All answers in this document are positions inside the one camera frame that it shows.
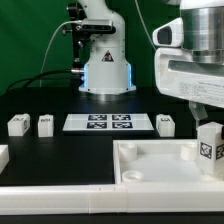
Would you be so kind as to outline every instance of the black cable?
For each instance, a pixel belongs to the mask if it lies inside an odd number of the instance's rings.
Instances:
[[[11,83],[8,88],[6,89],[6,92],[8,92],[14,85],[18,84],[18,83],[21,83],[21,82],[25,82],[25,81],[31,81],[31,82],[34,82],[34,81],[37,81],[37,80],[52,80],[52,81],[58,81],[58,80],[71,80],[71,78],[27,78],[27,79],[20,79],[16,82],[13,82]]]
[[[39,75],[34,76],[32,79],[30,79],[23,87],[28,87],[33,81],[36,79],[41,79],[42,77],[48,76],[48,75],[55,75],[55,74],[62,74],[62,73],[69,73],[72,74],[71,70],[55,70],[55,71],[49,71],[49,72],[44,72]]]

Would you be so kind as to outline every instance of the cable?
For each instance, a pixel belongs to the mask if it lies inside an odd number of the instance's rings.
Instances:
[[[34,81],[37,81],[37,80],[46,80],[46,81],[61,81],[61,80],[71,80],[72,77],[70,78],[27,78],[27,79],[20,79],[16,82],[13,82],[12,84],[10,84],[8,86],[8,88],[6,89],[6,92],[8,92],[13,86],[15,86],[16,84],[18,83],[21,83],[21,82],[25,82],[25,81],[31,81],[31,82],[34,82]]]
[[[30,79],[23,87],[28,87],[34,80],[36,79],[41,79],[42,77],[48,76],[48,75],[55,75],[55,74],[62,74],[62,73],[67,73],[67,74],[72,74],[71,70],[55,70],[55,71],[49,71],[49,72],[44,72],[39,75],[34,76],[32,79]]]
[[[46,50],[46,52],[45,52],[44,61],[43,61],[42,68],[41,68],[41,71],[40,71],[41,74],[43,73],[43,70],[44,70],[44,66],[45,66],[45,63],[46,63],[46,59],[47,59],[48,52],[49,52],[49,50],[50,50],[50,47],[51,47],[51,45],[52,45],[52,43],[53,43],[53,41],[54,41],[54,38],[56,37],[58,31],[61,29],[61,27],[65,26],[65,25],[67,25],[67,24],[73,24],[73,23],[74,23],[74,24],[81,24],[81,20],[64,22],[64,23],[62,23],[62,24],[55,30],[55,32],[54,32],[54,34],[52,35],[51,40],[50,40],[50,42],[49,42],[49,44],[48,44],[47,50]]]
[[[140,19],[141,19],[143,28],[144,28],[144,30],[145,30],[145,33],[146,33],[148,39],[149,39],[149,42],[150,42],[150,44],[152,45],[152,48],[156,51],[156,47],[155,47],[155,45],[153,44],[152,38],[151,38],[150,35],[149,35],[149,32],[148,32],[148,30],[147,30],[147,28],[146,28],[144,19],[143,19],[143,17],[142,17],[142,13],[141,13],[141,10],[140,10],[140,8],[139,8],[138,0],[135,0],[135,4],[136,4],[136,8],[137,8],[139,17],[140,17]]]

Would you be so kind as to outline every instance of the black table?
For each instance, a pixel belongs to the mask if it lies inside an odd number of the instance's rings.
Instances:
[[[224,124],[224,110],[206,107],[209,118]],[[8,137],[7,122],[15,114],[28,113],[31,128],[24,137]],[[0,144],[9,145],[10,162],[0,178],[1,186],[113,184],[113,140],[158,139],[153,133],[121,132],[67,136],[62,128],[67,114],[147,113],[155,128],[158,114],[169,114],[176,123],[176,139],[196,138],[195,121],[188,102],[163,96],[156,89],[140,88],[136,96],[121,101],[98,102],[74,96],[69,88],[24,88],[0,97]],[[40,115],[53,114],[55,135],[38,138]],[[149,213],[99,215],[0,216],[0,223],[221,223],[223,213]]]

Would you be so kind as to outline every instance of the small white cube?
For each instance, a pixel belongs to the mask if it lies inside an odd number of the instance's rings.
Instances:
[[[215,122],[198,128],[197,166],[208,175],[224,178],[223,125]]]
[[[30,115],[19,114],[15,115],[8,122],[9,136],[23,136],[30,128]]]
[[[156,128],[160,137],[174,137],[175,135],[175,123],[169,115],[157,115]]]
[[[38,136],[53,137],[54,135],[54,116],[44,115],[39,117],[38,121]]]
[[[9,162],[9,151],[7,145],[0,145],[0,174]]]

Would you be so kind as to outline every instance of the green backdrop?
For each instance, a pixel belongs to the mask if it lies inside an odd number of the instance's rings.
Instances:
[[[160,0],[138,0],[152,31],[179,16],[178,8]],[[19,79],[40,73],[44,54],[55,29],[69,20],[66,7],[74,0],[1,0],[0,6],[0,94]],[[144,33],[134,0],[106,0],[109,8],[126,21],[126,58],[135,67],[136,85],[154,85],[154,51]],[[88,58],[88,49],[83,52]],[[71,37],[57,35],[44,71],[70,69]],[[65,85],[54,82],[54,85]]]

